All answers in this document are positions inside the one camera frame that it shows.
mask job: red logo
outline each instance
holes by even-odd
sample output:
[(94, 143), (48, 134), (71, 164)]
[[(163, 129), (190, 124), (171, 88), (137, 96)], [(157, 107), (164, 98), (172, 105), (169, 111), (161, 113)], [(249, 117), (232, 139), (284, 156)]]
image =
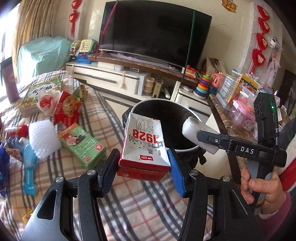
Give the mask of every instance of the red logo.
[(141, 160), (145, 160), (145, 161), (153, 161), (153, 157), (152, 156), (143, 156), (143, 155), (140, 155), (140, 159)]
[(101, 144), (96, 144), (96, 146), (94, 147), (96, 150), (102, 150), (103, 146)]

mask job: wall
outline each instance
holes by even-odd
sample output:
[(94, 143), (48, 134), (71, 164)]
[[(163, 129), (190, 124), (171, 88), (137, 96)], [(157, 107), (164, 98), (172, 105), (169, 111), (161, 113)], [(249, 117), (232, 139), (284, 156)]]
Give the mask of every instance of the wall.
[[(72, 12), (72, 1), (57, 1), (59, 5), (53, 36), (61, 35), (70, 38), (71, 25), (68, 16)], [(83, 27), (82, 23), (79, 24), (81, 37), (70, 39), (99, 39), (105, 2), (106, 0), (83, 0), (86, 11)], [(232, 69), (248, 72), (252, 66), (252, 50), (256, 47), (255, 33), (259, 31), (257, 4), (262, 5), (270, 13), (271, 19), (268, 21), (271, 27), (270, 36), (278, 37), (281, 43), (281, 22), (263, 0), (235, 0), (237, 6), (235, 13), (227, 11), (222, 6), (221, 0), (164, 0), (164, 2), (190, 7), (213, 17), (201, 60), (204, 58), (223, 60), (229, 73)], [(267, 58), (271, 54), (271, 51), (268, 51)], [(266, 67), (267, 64), (264, 68), (258, 68), (257, 74), (263, 73)]]
[(274, 83), (272, 85), (275, 90), (279, 90), (283, 81), (285, 70), (289, 70), (290, 72), (296, 74), (296, 47), (285, 28), (283, 28), (282, 48), (282, 55), (279, 62), (281, 67), (278, 69)]
[(73, 12), (71, 3), (73, 0), (56, 0), (54, 8), (54, 16), (52, 20), (52, 36), (63, 36), (71, 41), (76, 39), (84, 39), (84, 26), (86, 15), (89, 12), (90, 0), (82, 0), (81, 5), (77, 9), (79, 13), (75, 23), (74, 37), (70, 35), (72, 23), (69, 21), (69, 15)]
[[(106, 0), (90, 0), (84, 38), (98, 40)], [(249, 24), (250, 3), (236, 0), (236, 13), (227, 11), (221, 0), (164, 0), (211, 15), (212, 23), (202, 58), (222, 59), (228, 71), (238, 67)]]
[(52, 36), (65, 37), (65, 30), (68, 20), (69, 8), (71, 8), (70, 0), (56, 0), (54, 8), (54, 16), (52, 18)]

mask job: plaid bedsheet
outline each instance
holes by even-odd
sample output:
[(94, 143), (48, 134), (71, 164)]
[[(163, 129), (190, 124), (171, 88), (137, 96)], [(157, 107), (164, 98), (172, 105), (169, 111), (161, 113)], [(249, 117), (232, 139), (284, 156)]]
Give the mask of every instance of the plaid bedsheet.
[[(3, 126), (0, 140), (4, 139), (5, 127), (20, 123), (30, 124), (48, 119), (43, 113), (22, 118), (19, 106), (30, 83), (43, 82), (50, 78), (61, 77), (63, 90), (72, 92), (79, 82), (66, 71), (55, 71), (35, 77), (27, 83), (18, 84), (21, 99), (9, 104), (6, 96), (0, 97), (0, 113)], [(113, 148), (122, 150), (124, 129), (104, 98), (95, 90), (87, 87), (88, 95), (83, 101), (79, 124), (97, 140), (107, 146), (107, 155)], [(20, 240), (24, 230), (22, 222), (26, 209), (34, 209), (51, 183), (58, 176), (66, 179), (79, 177), (85, 170), (75, 157), (62, 148), (46, 159), (40, 159), (34, 170), (37, 196), (26, 195), (23, 191), (24, 168), (15, 158), (10, 160), (9, 197), (0, 196), (0, 219), (9, 231)], [(170, 174), (161, 182), (138, 181), (116, 176), (111, 191), (103, 199), (98, 199), (100, 213), (108, 240), (176, 240), (184, 221), (187, 200), (176, 192)], [(77, 240), (79, 231), (77, 199), (73, 201), (74, 228)], [(208, 206), (207, 226), (204, 239), (210, 238), (212, 207)]]

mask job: blue gripper pad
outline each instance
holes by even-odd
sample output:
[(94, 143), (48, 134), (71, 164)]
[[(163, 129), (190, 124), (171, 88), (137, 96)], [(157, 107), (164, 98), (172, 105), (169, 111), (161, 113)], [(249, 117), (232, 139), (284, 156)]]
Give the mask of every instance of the blue gripper pad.
[(182, 172), (178, 166), (177, 160), (180, 161), (179, 157), (177, 156), (176, 152), (174, 149), (169, 149), (168, 150), (168, 159), (170, 160), (170, 165), (171, 165), (171, 176), (173, 179), (174, 186), (176, 188), (176, 191), (180, 194), (181, 197), (185, 197), (186, 190), (184, 186), (184, 177), (182, 175)]
[(107, 163), (108, 167), (103, 176), (103, 185), (101, 188), (102, 194), (105, 196), (111, 189), (114, 177), (118, 169), (118, 162), (120, 159), (120, 151), (118, 149), (113, 149), (108, 156)]

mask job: teal cloth cover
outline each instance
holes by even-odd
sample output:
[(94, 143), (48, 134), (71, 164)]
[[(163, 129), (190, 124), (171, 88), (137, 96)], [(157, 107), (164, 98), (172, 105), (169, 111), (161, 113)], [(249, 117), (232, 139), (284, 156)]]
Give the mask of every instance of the teal cloth cover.
[(17, 59), (17, 82), (65, 66), (70, 57), (71, 44), (63, 37), (41, 37), (24, 43)]

